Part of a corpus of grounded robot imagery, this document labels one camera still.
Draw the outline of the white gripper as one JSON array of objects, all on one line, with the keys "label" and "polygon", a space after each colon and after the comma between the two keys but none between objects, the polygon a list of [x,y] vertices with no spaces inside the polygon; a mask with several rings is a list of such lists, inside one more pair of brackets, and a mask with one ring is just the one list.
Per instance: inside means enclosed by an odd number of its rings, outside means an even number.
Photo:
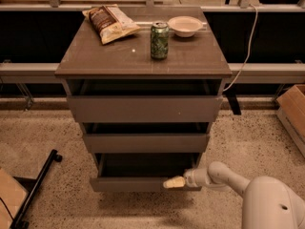
[{"label": "white gripper", "polygon": [[181,188],[185,184],[188,187],[198,188],[198,187],[208,187],[210,185],[210,179],[206,168],[199,169],[189,169],[187,170],[183,177],[172,177],[163,182],[163,187],[166,189],[171,188]]}]

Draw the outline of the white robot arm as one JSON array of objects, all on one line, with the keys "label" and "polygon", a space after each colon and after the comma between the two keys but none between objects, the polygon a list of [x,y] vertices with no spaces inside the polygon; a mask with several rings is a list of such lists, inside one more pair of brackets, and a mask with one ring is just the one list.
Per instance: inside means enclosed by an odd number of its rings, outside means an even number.
[{"label": "white robot arm", "polygon": [[163,182],[166,189],[184,186],[234,190],[243,198],[242,229],[305,229],[305,200],[274,177],[248,180],[214,161],[208,168],[189,169]]}]

